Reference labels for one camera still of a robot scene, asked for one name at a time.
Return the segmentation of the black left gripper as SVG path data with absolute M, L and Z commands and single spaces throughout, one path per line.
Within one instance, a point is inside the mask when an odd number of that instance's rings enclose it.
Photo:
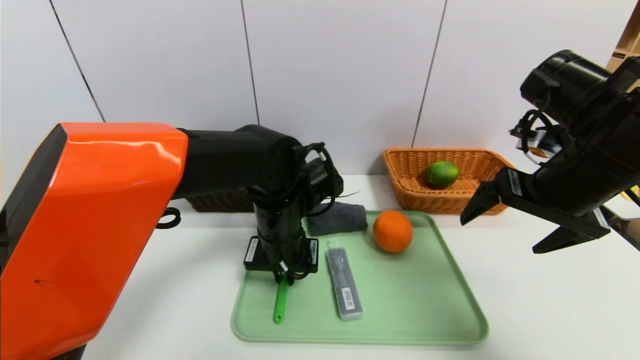
M 319 240 L 307 237 L 302 225 L 304 208 L 299 201 L 281 206 L 254 205 L 257 234 L 252 236 L 243 260 L 247 271 L 272 272 L 276 283 L 292 286 L 295 274 L 318 271 Z

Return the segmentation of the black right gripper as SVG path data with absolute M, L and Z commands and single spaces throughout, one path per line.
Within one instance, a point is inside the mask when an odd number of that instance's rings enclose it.
M 606 205 L 616 194 L 639 183 L 639 142 L 576 142 L 528 174 L 510 167 L 485 181 L 460 214 L 462 226 L 500 202 L 550 221 L 557 228 L 532 247 L 542 255 L 600 239 L 611 231 L 639 239 L 639 218 Z

